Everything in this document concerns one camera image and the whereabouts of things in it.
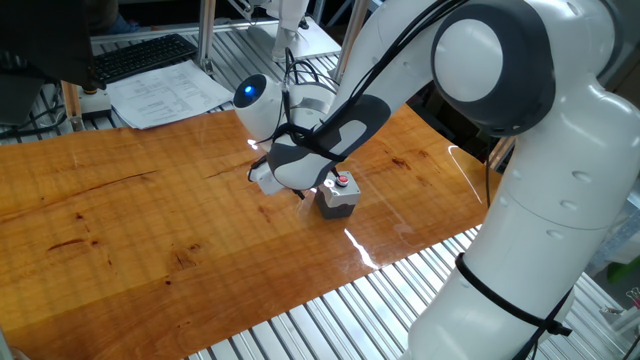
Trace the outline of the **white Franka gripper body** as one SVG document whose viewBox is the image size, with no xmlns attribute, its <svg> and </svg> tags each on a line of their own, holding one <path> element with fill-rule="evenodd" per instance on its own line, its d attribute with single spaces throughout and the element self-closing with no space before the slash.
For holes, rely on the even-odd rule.
<svg viewBox="0 0 640 360">
<path fill-rule="evenodd" d="M 274 177 L 267 162 L 252 164 L 248 172 L 248 180 L 256 183 L 265 195 L 274 195 L 284 189 L 284 186 Z"/>
</svg>

